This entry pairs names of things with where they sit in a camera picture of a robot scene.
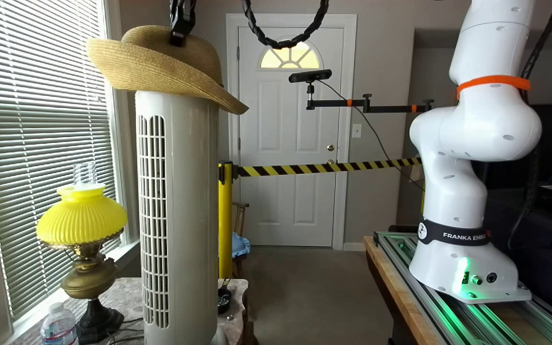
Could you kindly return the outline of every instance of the tower fan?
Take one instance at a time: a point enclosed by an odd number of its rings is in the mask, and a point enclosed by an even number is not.
[[[136,92],[147,345],[223,344],[217,332],[219,107]]]

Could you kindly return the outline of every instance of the straw hat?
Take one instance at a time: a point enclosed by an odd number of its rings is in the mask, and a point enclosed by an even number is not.
[[[123,39],[89,39],[89,59],[112,87],[208,98],[225,111],[248,107],[223,88],[221,62],[208,41],[188,35],[183,47],[169,44],[170,28],[138,26]]]

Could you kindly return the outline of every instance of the water bottle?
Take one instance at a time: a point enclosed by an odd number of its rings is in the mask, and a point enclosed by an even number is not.
[[[63,303],[55,303],[48,308],[48,316],[42,323],[42,344],[78,345],[76,318],[63,307]]]

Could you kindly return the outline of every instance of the bottle cap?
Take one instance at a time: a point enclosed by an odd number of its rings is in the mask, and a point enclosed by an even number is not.
[[[62,312],[62,311],[63,311],[63,303],[61,302],[50,304],[50,307],[48,307],[48,312],[50,312],[50,314],[55,314],[57,312]]]

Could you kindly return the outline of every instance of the baseboard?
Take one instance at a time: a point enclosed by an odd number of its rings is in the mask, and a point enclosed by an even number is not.
[[[345,252],[365,252],[366,247],[361,242],[346,242],[342,250]]]

